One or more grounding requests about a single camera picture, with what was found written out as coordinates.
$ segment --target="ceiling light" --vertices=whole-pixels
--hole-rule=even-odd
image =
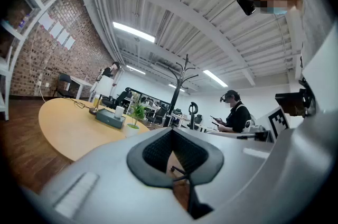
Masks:
[[[213,80],[217,81],[223,87],[228,86],[222,80],[220,80],[218,77],[216,77],[212,72],[210,72],[209,70],[205,70],[205,71],[203,71],[203,73],[206,73],[209,77],[211,77]]]
[[[176,86],[174,86],[174,85],[172,85],[172,84],[169,84],[169,86],[176,89]]]
[[[148,40],[148,41],[151,41],[152,43],[155,42],[155,37],[153,37],[153,36],[151,36],[151,35],[149,35],[149,34],[146,34],[146,33],[142,32],[142,31],[138,31],[138,30],[136,30],[136,29],[134,29],[134,28],[132,28],[132,27],[128,27],[128,26],[126,26],[126,25],[122,25],[122,24],[116,23],[116,22],[113,22],[112,24],[113,24],[114,27],[117,28],[117,29],[120,29],[120,30],[129,32],[129,33],[132,33],[132,34],[134,34],[134,35],[136,35],[136,36],[138,36],[138,37],[141,37],[141,38],[143,38],[143,39],[146,39],[146,40]]]
[[[137,70],[137,69],[135,69],[135,68],[133,68],[133,67],[131,67],[131,66],[126,66],[126,67],[129,67],[131,71],[132,71],[132,70],[135,70],[135,71],[137,71],[137,72],[140,72],[141,74],[146,74],[145,72],[142,72],[142,71],[140,71],[140,70]]]

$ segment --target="oval wooden table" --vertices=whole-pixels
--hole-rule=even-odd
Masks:
[[[92,107],[93,103],[75,99]],[[110,111],[113,109],[99,106]],[[109,142],[125,138],[124,128],[132,123],[126,117],[122,129],[117,129],[95,119],[88,108],[79,108],[72,100],[56,98],[43,104],[39,111],[41,131],[48,142],[62,155],[76,161],[92,149]],[[142,123],[137,122],[139,134],[149,131]]]

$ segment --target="green plant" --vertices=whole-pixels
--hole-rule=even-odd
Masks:
[[[140,102],[137,102],[133,105],[133,113],[132,113],[132,118],[135,120],[134,126],[136,127],[136,123],[139,119],[144,118],[144,106],[141,105]]]

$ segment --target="potted plant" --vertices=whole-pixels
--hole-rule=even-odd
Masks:
[[[132,109],[133,109],[133,113],[131,114],[132,123],[127,124],[126,137],[137,135],[139,127],[136,125],[136,123],[139,119],[144,118],[144,106],[142,106],[140,102],[135,103]]]

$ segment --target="white shelving unit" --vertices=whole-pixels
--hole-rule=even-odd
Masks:
[[[17,57],[21,51],[21,48],[27,39],[29,33],[31,32],[34,25],[38,22],[40,17],[51,7],[51,5],[56,0],[48,0],[46,4],[44,4],[41,0],[25,0],[28,1],[29,5],[33,8],[39,9],[39,12],[34,17],[32,22],[28,25],[27,29],[24,31],[23,34],[16,31],[13,27],[11,27],[8,23],[6,23],[4,20],[1,20],[1,26],[8,31],[11,35],[13,35],[15,38],[19,39],[18,46],[16,47],[13,57],[12,55],[12,46],[10,47],[10,51],[7,54],[6,60],[3,58],[0,58],[0,75],[1,77],[5,78],[5,99],[3,99],[2,94],[0,92],[0,112],[5,112],[5,119],[9,120],[9,114],[8,114],[8,104],[9,104],[9,96],[10,96],[10,88],[11,88],[11,81],[13,76],[14,67],[16,64]]]

